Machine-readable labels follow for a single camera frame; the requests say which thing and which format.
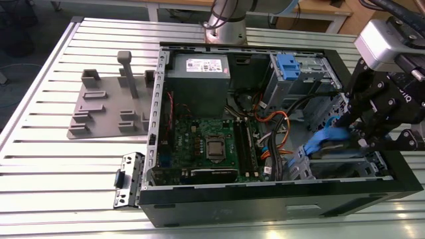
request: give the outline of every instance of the power supply label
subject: power supply label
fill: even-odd
[[[222,72],[221,60],[218,59],[188,59],[188,72]]]

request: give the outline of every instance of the aluminum extrusion table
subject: aluminum extrusion table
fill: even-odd
[[[354,36],[253,28],[246,35],[249,45],[337,49],[350,71],[360,58]],[[158,41],[204,42],[204,32],[161,22],[86,18],[69,24],[0,137],[0,238],[425,238],[425,192],[346,217],[190,228],[156,229],[141,210],[113,211],[121,155],[145,152],[146,137],[68,140],[80,75],[92,68],[117,75],[118,50],[132,51],[136,74],[154,69]],[[403,155],[423,184],[425,154]]]

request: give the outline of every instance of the label sticker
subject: label sticker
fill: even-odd
[[[272,174],[272,168],[270,167],[264,167],[264,173]]]
[[[262,101],[258,102],[258,105],[261,106],[261,108],[266,108],[266,104]]]
[[[188,72],[222,72],[221,60],[218,59],[188,59]]]

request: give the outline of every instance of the chip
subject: chip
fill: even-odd
[[[222,142],[208,142],[208,155],[221,156],[222,155]]]
[[[212,163],[220,163],[225,160],[225,138],[216,137],[216,136],[208,136],[205,138],[206,140],[206,159]]]

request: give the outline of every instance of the ram slot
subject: ram slot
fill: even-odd
[[[245,122],[233,123],[238,169],[242,176],[253,176],[253,164]]]

